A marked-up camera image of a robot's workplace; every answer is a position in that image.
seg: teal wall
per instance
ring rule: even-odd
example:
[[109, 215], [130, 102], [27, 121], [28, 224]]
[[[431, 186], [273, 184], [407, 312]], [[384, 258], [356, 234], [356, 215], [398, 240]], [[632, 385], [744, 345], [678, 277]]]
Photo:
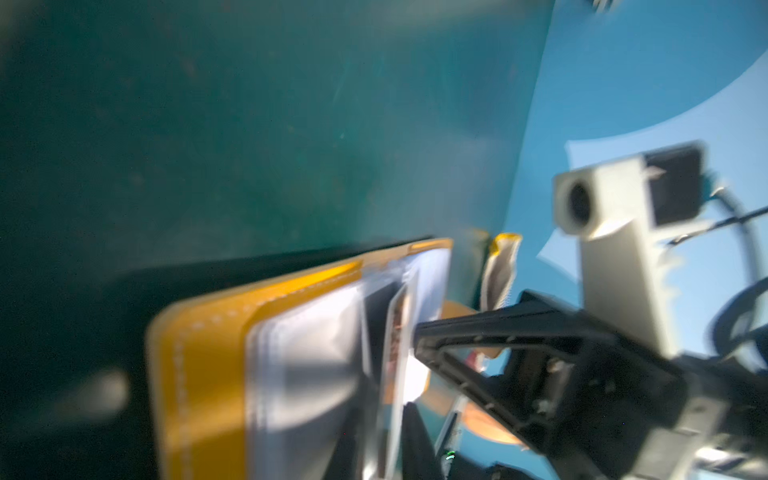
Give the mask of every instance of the teal wall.
[[[452, 237], [471, 302], [552, 4], [3, 2], [0, 471], [155, 478], [144, 328], [308, 266], [265, 255]], [[48, 422], [104, 370], [125, 409]]]

